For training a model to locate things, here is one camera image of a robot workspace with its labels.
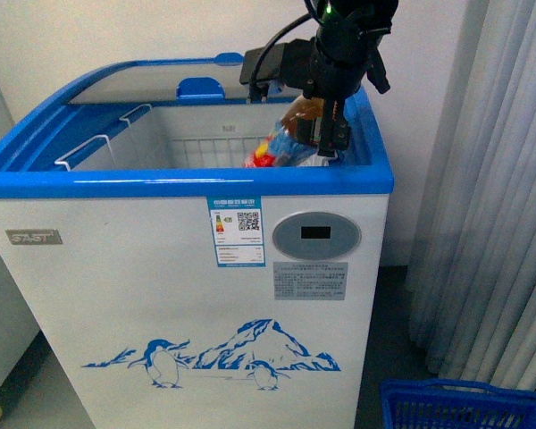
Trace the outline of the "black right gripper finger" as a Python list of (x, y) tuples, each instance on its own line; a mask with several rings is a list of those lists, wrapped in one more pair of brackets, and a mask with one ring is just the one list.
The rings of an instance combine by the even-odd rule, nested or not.
[(318, 155), (334, 157), (349, 147), (351, 129), (344, 116), (345, 101), (325, 99), (322, 106)]

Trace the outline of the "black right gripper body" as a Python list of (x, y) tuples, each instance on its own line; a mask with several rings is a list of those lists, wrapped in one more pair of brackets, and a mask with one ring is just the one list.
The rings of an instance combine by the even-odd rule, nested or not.
[(367, 78), (384, 94), (390, 90), (379, 53), (390, 34), (397, 1), (309, 1), (319, 27), (310, 40), (295, 39), (283, 50), (281, 80), (306, 97), (347, 99)]

